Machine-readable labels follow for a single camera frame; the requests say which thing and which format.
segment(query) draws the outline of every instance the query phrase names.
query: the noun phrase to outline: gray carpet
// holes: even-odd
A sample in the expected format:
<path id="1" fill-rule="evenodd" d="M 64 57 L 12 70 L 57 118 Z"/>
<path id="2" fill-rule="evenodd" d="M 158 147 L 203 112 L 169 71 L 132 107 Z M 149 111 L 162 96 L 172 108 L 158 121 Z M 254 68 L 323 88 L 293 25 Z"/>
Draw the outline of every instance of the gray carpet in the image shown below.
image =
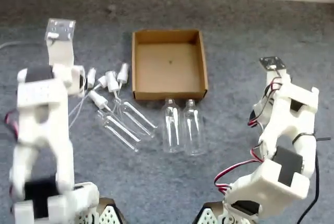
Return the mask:
<path id="1" fill-rule="evenodd" d="M 115 198 L 130 223 L 191 223 L 204 202 L 222 200 L 213 177 L 248 159 L 249 149 L 258 139 L 258 130 L 248 128 L 246 122 L 265 84 L 265 72 L 257 62 L 261 56 L 281 57 L 297 85 L 319 88 L 317 133 L 333 136 L 333 5 L 253 0 L 0 0 L 0 44 L 43 42 L 50 17 L 77 20 L 76 61 L 86 68 L 96 67 L 98 75 L 118 69 L 123 61 L 130 62 L 135 30 L 203 31 L 210 88 L 199 107 L 205 117 L 207 155 L 166 155 L 159 141 L 138 156 L 123 152 L 93 127 L 96 109 L 90 102 L 85 103 L 70 133 L 76 182 L 94 182 L 102 196 Z M 47 51 L 41 45 L 0 50 L 2 114 L 15 106 L 17 72 L 42 63 L 47 63 Z M 132 100 L 129 85 L 122 94 Z M 69 108 L 77 101 L 70 99 Z M 156 102 L 139 105 L 155 121 L 161 106 Z M 13 223 L 8 171 L 14 145 L 5 127 L 0 126 L 0 134 L 0 216 L 2 223 Z M 321 194 L 305 224 L 332 221 L 333 147 L 333 142 L 318 144 Z M 49 153 L 39 158 L 34 176 L 54 172 Z M 225 181 L 233 182 L 255 168 L 253 164 L 244 166 L 226 175 Z M 314 193 L 313 177 L 308 199 L 261 223 L 295 223 Z"/>

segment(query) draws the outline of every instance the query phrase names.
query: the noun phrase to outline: empty plastic bottle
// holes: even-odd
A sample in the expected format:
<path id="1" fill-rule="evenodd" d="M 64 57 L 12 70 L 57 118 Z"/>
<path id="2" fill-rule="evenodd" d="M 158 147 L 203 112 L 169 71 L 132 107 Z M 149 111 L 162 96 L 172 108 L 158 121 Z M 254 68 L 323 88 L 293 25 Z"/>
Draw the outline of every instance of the empty plastic bottle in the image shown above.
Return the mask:
<path id="1" fill-rule="evenodd" d="M 139 112 L 130 102 L 122 100 L 119 97 L 114 99 L 117 107 L 117 113 L 120 115 L 122 122 L 132 129 L 143 139 L 152 139 L 158 128 L 141 112 Z"/>
<path id="2" fill-rule="evenodd" d="M 181 112 L 173 99 L 166 99 L 162 107 L 162 144 L 164 152 L 184 150 L 181 132 Z"/>
<path id="3" fill-rule="evenodd" d="M 187 100 L 183 110 L 185 152 L 195 156 L 206 153 L 203 118 L 195 107 L 194 100 Z"/>

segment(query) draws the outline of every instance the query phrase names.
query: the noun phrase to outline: black cable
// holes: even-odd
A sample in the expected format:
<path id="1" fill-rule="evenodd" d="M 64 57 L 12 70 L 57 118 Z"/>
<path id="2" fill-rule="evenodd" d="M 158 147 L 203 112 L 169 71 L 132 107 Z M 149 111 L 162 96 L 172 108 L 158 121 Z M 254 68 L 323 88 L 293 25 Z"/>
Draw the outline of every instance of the black cable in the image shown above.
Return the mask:
<path id="1" fill-rule="evenodd" d="M 292 141 L 292 144 L 294 144 L 303 135 L 314 136 L 314 134 L 310 134 L 310 133 L 300 133 L 294 138 L 294 140 Z M 331 140 L 331 138 L 330 137 L 316 138 L 317 142 L 321 142 L 325 140 Z M 308 214 L 308 212 L 312 209 L 312 207 L 317 203 L 319 199 L 319 195 L 320 195 L 320 169 L 319 169 L 318 153 L 316 151 L 315 152 L 315 196 L 314 196 L 314 200 L 311 202 L 308 208 L 305 209 L 303 214 L 300 216 L 299 220 L 297 221 L 297 224 L 300 224 L 302 222 L 304 217 Z"/>
<path id="2" fill-rule="evenodd" d="M 319 193 L 320 193 L 320 173 L 319 173 L 319 161 L 318 161 L 318 154 L 315 152 L 315 197 L 314 200 L 311 202 L 311 204 L 308 206 L 308 208 L 303 212 L 303 214 L 300 216 L 299 220 L 297 221 L 297 224 L 300 224 L 304 217 L 308 214 L 308 212 L 312 209 L 312 207 L 317 203 L 319 199 Z"/>

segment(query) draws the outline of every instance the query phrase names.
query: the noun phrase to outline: white spray cap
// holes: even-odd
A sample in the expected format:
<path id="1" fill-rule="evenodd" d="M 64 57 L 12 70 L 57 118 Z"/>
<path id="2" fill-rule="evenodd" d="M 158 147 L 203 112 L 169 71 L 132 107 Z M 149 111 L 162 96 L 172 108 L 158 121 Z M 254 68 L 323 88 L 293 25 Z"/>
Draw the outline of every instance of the white spray cap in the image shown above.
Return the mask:
<path id="1" fill-rule="evenodd" d="M 117 73 L 115 71 L 111 71 L 113 73 L 113 76 L 115 77 L 115 79 L 117 78 Z"/>
<path id="2" fill-rule="evenodd" d="M 92 101 L 94 101 L 94 104 L 99 109 L 105 108 L 105 106 L 108 104 L 108 101 L 105 97 L 99 95 L 97 92 L 95 92 L 93 90 L 88 93 L 88 97 L 91 98 Z"/>
<path id="3" fill-rule="evenodd" d="M 108 91 L 109 92 L 119 91 L 120 87 L 118 86 L 118 83 L 115 79 L 115 76 L 113 75 L 113 72 L 112 71 L 106 72 L 105 76 L 108 84 Z"/>
<path id="4" fill-rule="evenodd" d="M 88 75 L 87 75 L 87 87 L 88 88 L 94 87 L 94 84 L 95 84 L 95 75 L 96 75 L 95 68 L 89 69 Z"/>
<path id="5" fill-rule="evenodd" d="M 121 70 L 118 73 L 117 81 L 126 84 L 128 79 L 128 74 L 129 74 L 129 64 L 123 63 Z"/>
<path id="6" fill-rule="evenodd" d="M 102 88 L 106 88 L 107 87 L 107 82 L 106 82 L 106 77 L 105 75 L 103 75 L 102 77 L 100 77 L 98 79 L 98 83 L 101 85 Z"/>

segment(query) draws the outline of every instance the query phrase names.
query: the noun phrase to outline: perforated metal plate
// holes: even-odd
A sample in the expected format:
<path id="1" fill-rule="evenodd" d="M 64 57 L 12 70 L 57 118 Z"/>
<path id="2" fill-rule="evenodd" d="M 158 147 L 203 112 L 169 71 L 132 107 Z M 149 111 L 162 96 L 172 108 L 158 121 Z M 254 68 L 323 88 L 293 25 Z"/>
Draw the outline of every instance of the perforated metal plate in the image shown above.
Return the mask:
<path id="1" fill-rule="evenodd" d="M 280 58 L 275 57 L 275 56 L 263 57 L 263 58 L 260 58 L 259 61 L 266 71 L 286 69 L 286 66 L 283 63 L 283 61 Z"/>
<path id="2" fill-rule="evenodd" d="M 206 208 L 199 217 L 197 224 L 218 224 L 218 221 L 212 210 L 210 208 Z"/>

